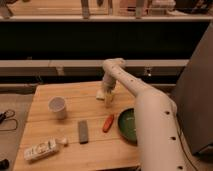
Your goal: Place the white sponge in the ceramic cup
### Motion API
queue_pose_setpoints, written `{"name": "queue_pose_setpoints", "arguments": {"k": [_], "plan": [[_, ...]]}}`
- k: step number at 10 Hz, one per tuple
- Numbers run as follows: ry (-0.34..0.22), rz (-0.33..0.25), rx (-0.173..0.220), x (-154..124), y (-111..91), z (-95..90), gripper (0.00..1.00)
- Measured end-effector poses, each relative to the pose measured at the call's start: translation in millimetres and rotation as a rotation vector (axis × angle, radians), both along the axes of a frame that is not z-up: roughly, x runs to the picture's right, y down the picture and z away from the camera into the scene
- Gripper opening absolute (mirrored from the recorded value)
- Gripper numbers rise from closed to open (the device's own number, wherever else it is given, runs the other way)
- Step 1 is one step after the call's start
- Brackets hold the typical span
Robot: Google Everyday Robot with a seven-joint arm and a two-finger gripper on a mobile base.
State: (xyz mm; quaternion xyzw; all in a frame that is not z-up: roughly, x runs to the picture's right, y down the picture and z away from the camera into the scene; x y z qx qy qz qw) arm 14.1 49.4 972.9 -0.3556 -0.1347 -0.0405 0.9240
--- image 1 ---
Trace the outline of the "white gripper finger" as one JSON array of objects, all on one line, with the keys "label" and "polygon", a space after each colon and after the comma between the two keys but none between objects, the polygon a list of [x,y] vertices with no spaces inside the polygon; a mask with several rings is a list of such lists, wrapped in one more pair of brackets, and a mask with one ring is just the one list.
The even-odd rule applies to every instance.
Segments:
[{"label": "white gripper finger", "polygon": [[112,103],[112,101],[113,101],[113,98],[114,98],[114,94],[113,94],[113,93],[106,93],[106,94],[105,94],[104,103],[105,103],[105,106],[106,106],[106,107],[110,107],[110,106],[111,106],[111,103]]}]

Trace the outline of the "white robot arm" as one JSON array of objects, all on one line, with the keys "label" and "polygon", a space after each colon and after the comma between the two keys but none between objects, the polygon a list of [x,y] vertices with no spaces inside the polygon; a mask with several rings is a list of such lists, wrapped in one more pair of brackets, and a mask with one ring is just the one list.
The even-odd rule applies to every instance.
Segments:
[{"label": "white robot arm", "polygon": [[142,171],[187,171],[176,128],[176,103],[164,92],[124,70],[122,58],[102,64],[102,91],[109,92],[119,81],[134,97],[139,161]]}]

